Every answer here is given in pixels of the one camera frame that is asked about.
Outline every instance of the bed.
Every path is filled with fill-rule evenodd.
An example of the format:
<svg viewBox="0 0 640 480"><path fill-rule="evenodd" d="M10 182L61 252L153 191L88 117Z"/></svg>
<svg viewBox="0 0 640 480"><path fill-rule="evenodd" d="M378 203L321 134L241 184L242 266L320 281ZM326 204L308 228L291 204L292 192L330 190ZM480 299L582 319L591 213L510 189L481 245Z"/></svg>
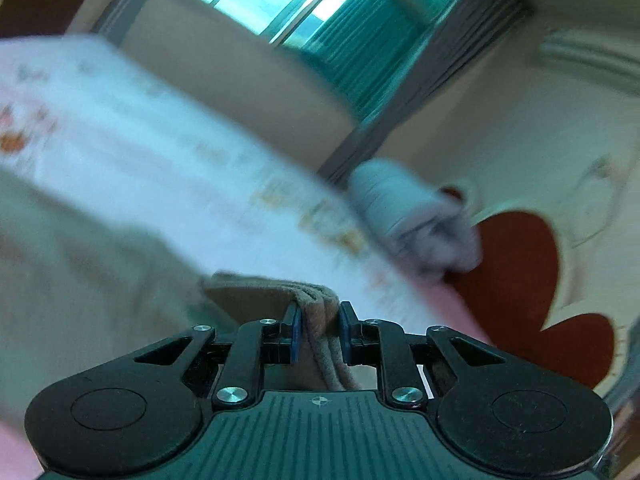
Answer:
<svg viewBox="0 0 640 480"><path fill-rule="evenodd" d="M0 43L0 164L197 272L321 283L361 319L485 339L451 290L396 269L339 193L101 38Z"/></svg>

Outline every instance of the gray curtain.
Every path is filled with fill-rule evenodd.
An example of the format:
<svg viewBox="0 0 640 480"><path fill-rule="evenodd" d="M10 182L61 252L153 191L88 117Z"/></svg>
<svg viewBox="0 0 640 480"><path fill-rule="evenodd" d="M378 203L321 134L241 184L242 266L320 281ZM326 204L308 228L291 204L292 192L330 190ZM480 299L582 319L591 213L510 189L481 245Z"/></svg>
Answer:
<svg viewBox="0 0 640 480"><path fill-rule="evenodd" d="M300 56L364 120L393 90L394 76L449 1L416 0L417 10L398 0L348 0L306 42Z"/></svg>
<svg viewBox="0 0 640 480"><path fill-rule="evenodd" d="M319 175L344 187L351 171L371 158L398 124L530 12L527 0L451 1L389 83L394 91L347 136Z"/></svg>

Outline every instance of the rolled blanket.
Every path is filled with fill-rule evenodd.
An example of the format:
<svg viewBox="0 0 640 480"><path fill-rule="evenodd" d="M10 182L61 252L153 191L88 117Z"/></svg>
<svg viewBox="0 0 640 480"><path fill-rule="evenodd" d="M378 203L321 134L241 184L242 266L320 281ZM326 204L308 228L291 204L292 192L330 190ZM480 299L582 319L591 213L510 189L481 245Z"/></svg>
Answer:
<svg viewBox="0 0 640 480"><path fill-rule="evenodd" d="M390 160L359 165L349 179L356 211L393 256L430 281L469 272L482 259L463 205Z"/></svg>
<svg viewBox="0 0 640 480"><path fill-rule="evenodd" d="M202 283L204 295L238 323L282 319L295 302L302 310L302 338L295 365L265 370L267 389L359 390L375 388L375 370L348 367L338 338L338 297L330 288L217 272Z"/></svg>

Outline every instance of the window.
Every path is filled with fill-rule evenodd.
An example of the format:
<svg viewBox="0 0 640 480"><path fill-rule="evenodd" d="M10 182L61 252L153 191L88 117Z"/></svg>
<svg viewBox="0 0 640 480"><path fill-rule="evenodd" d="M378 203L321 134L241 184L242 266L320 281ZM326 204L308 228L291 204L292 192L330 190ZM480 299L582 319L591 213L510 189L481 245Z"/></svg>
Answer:
<svg viewBox="0 0 640 480"><path fill-rule="evenodd" d="M449 0L203 1L298 56L364 120Z"/></svg>

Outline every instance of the metal screw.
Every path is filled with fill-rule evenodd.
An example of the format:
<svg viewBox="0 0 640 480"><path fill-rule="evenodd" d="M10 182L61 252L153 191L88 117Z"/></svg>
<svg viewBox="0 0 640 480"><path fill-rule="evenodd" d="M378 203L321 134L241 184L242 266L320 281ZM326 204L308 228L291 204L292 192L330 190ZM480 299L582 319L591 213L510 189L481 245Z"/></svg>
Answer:
<svg viewBox="0 0 640 480"><path fill-rule="evenodd" d="M422 400L423 394L418 388L403 386L393 390L391 396L397 402L402 402L402 404L417 404Z"/></svg>
<svg viewBox="0 0 640 480"><path fill-rule="evenodd" d="M228 386L226 388L222 388L218 390L216 393L216 397L220 399L222 402L228 402L229 404L237 404L238 402L242 402L248 397L248 393L244 388L240 388L239 386Z"/></svg>

